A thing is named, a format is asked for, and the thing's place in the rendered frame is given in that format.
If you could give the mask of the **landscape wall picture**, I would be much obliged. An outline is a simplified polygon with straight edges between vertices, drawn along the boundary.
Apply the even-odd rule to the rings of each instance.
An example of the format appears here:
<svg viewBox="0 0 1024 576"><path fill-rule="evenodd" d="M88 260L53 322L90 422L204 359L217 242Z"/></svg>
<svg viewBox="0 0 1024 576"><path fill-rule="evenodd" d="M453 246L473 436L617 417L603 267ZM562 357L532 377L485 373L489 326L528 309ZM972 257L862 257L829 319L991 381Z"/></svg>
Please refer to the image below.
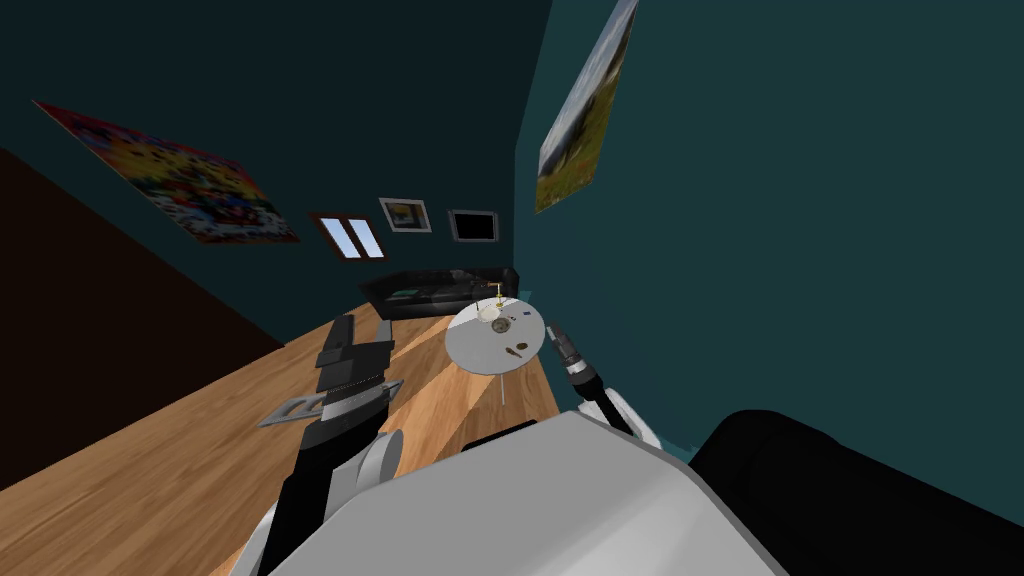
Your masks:
<svg viewBox="0 0 1024 576"><path fill-rule="evenodd" d="M534 210L590 186L622 76L639 0L617 0L540 147Z"/></svg>

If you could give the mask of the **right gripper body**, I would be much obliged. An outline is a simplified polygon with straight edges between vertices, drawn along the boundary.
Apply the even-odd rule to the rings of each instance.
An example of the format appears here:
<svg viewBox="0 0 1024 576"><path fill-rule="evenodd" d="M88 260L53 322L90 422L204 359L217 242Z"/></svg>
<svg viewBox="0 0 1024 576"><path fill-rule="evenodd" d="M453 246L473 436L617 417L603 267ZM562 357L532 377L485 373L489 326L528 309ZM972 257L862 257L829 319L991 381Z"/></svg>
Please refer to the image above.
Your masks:
<svg viewBox="0 0 1024 576"><path fill-rule="evenodd" d="M546 327L549 339L563 365L573 365L580 361L580 355L571 339L554 323Z"/></svg>

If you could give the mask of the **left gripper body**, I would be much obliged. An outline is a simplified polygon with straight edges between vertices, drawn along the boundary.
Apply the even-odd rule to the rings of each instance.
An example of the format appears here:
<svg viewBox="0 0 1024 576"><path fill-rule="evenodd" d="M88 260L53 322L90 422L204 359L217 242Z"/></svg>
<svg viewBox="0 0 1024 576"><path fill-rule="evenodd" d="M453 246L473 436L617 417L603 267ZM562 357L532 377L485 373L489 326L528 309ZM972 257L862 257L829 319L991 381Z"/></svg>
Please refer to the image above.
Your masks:
<svg viewBox="0 0 1024 576"><path fill-rule="evenodd" d="M393 340L350 344L322 352L315 366L321 370L316 393L328 393L382 376L389 368Z"/></svg>

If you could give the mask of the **colourful abstract wall picture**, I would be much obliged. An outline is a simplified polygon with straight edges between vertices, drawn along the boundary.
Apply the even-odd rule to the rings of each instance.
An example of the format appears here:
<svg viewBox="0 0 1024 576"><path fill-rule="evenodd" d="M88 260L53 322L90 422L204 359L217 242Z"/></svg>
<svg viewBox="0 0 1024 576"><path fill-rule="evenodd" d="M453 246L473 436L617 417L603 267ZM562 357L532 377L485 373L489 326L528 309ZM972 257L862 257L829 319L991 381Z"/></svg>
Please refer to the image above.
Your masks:
<svg viewBox="0 0 1024 576"><path fill-rule="evenodd" d="M299 241L240 164L46 102L36 105L198 242Z"/></svg>

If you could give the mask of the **round white table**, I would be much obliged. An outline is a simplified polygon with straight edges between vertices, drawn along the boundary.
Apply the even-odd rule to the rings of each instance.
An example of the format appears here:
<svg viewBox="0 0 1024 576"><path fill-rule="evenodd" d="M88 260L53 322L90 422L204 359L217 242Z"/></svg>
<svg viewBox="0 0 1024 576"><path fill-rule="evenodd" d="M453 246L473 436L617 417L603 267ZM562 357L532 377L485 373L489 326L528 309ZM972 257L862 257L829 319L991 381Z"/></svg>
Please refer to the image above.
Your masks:
<svg viewBox="0 0 1024 576"><path fill-rule="evenodd" d="M503 378L535 358L545 338L545 323L536 307L499 296L459 312L445 332L445 346L450 359L463 370Z"/></svg>

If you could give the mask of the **brown framed window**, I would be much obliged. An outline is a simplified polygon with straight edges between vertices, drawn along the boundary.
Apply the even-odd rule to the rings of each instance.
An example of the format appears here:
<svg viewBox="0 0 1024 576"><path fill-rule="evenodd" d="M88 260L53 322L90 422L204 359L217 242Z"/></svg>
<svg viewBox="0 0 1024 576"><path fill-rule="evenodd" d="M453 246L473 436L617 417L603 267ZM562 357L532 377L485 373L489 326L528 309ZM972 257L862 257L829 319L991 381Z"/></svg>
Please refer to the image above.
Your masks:
<svg viewBox="0 0 1024 576"><path fill-rule="evenodd" d="M310 212L325 241L342 261L387 261L388 256L370 219L338 212Z"/></svg>

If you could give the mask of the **small yellow framed picture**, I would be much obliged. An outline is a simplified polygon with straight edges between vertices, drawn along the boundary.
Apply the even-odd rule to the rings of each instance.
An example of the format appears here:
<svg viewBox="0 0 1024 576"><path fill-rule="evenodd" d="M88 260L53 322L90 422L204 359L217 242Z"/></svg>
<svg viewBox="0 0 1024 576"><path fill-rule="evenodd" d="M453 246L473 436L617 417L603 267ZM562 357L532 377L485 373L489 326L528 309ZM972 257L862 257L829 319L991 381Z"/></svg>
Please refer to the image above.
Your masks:
<svg viewBox="0 0 1024 576"><path fill-rule="evenodd" d="M392 232L432 232L423 200L381 197L379 202Z"/></svg>

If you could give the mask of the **black framed picture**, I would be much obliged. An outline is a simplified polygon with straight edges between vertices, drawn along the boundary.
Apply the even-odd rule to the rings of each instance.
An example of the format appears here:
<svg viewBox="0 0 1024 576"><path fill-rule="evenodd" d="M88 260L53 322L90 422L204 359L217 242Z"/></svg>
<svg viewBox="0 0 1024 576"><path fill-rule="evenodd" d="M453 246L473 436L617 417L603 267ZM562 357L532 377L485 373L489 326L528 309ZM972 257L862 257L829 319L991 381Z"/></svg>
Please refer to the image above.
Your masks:
<svg viewBox="0 0 1024 576"><path fill-rule="evenodd" d="M447 218L457 243L496 243L500 239L499 216L495 211L449 209Z"/></svg>

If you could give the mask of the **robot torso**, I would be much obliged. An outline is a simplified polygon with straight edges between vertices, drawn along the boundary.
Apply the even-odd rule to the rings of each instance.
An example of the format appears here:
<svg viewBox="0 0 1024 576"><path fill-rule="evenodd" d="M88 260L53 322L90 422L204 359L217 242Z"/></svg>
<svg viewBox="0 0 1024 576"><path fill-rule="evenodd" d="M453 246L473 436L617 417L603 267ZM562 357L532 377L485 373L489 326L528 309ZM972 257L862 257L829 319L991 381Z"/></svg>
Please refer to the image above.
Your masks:
<svg viewBox="0 0 1024 576"><path fill-rule="evenodd" d="M683 461L578 412L353 496L270 576L788 576Z"/></svg>

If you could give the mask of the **black sofa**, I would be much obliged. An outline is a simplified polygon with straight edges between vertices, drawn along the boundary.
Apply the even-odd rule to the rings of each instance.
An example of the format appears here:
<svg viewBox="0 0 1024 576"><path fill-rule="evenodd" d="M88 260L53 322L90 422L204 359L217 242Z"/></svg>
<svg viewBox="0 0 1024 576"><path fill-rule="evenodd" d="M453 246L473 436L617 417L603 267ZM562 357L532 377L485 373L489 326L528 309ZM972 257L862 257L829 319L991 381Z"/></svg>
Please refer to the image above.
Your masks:
<svg viewBox="0 0 1024 576"><path fill-rule="evenodd" d="M359 285L382 320L400 321L458 314L487 298L516 298L519 274L513 268L454 268L402 271Z"/></svg>

